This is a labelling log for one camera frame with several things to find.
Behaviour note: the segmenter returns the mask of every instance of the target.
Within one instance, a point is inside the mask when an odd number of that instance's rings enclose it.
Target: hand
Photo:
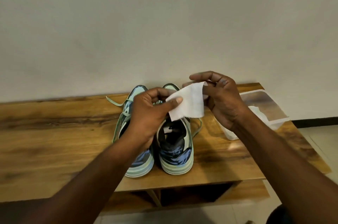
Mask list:
[[[179,97],[165,102],[165,99],[174,92],[176,91],[157,87],[134,97],[133,113],[126,132],[133,133],[132,137],[136,137],[141,142],[142,151],[150,147],[154,134],[167,113],[183,101],[183,98]],[[164,102],[153,105],[159,100]]]
[[[235,81],[212,71],[193,74],[189,79],[193,82],[206,81],[208,83],[208,86],[203,86],[203,94],[209,96],[205,105],[209,107],[223,127],[232,130],[239,114],[248,110],[239,95]]]

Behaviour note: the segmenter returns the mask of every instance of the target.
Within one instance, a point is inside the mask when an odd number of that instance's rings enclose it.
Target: wooden table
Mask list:
[[[250,83],[238,89],[263,87]],[[123,102],[127,95],[108,96]],[[120,113],[105,95],[0,104],[0,202],[52,196],[111,144]],[[157,163],[143,177],[124,177],[105,211],[269,197],[264,175],[241,141],[228,140],[209,110],[202,120],[193,139],[194,165],[187,174],[169,175]],[[277,133],[321,172],[331,171],[291,121]],[[219,195],[210,199],[196,191]]]

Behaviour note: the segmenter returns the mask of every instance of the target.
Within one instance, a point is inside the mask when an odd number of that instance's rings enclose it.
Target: transparent container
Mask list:
[[[265,90],[252,90],[250,92],[240,93],[240,95],[251,111],[272,130],[277,130],[284,122],[290,120]],[[238,139],[235,133],[224,128],[221,124],[220,126],[228,139]]]

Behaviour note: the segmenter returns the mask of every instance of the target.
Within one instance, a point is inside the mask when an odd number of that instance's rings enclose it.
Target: sneaker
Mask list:
[[[172,83],[164,85],[163,88],[179,90],[179,87]],[[162,122],[156,133],[156,141],[159,147],[159,160],[166,173],[180,175],[190,171],[194,163],[192,138],[200,131],[202,121],[200,122],[200,127],[194,134],[191,134],[189,118],[173,122],[167,116]]]
[[[129,94],[125,102],[122,104],[116,103],[112,101],[110,98],[106,97],[110,103],[113,103],[116,106],[123,106],[123,112],[121,113],[117,121],[117,124],[116,124],[114,137],[112,139],[113,143],[122,136],[122,134],[126,131],[126,129],[129,126],[130,116],[133,110],[134,97],[137,94],[145,92],[146,90],[148,89],[144,85],[136,86],[132,90],[132,92]],[[153,157],[152,148],[150,146],[149,149],[147,149],[146,151],[142,152],[141,154],[137,156],[136,160],[132,163],[132,165],[127,170],[125,176],[130,177],[130,178],[141,177],[143,175],[146,175],[148,172],[150,172],[153,165],[154,165],[154,157]]]

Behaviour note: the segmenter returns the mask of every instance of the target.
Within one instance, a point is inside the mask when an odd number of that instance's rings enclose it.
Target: baseboard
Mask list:
[[[338,116],[327,118],[316,118],[316,119],[293,120],[292,122],[297,128],[338,125]]]

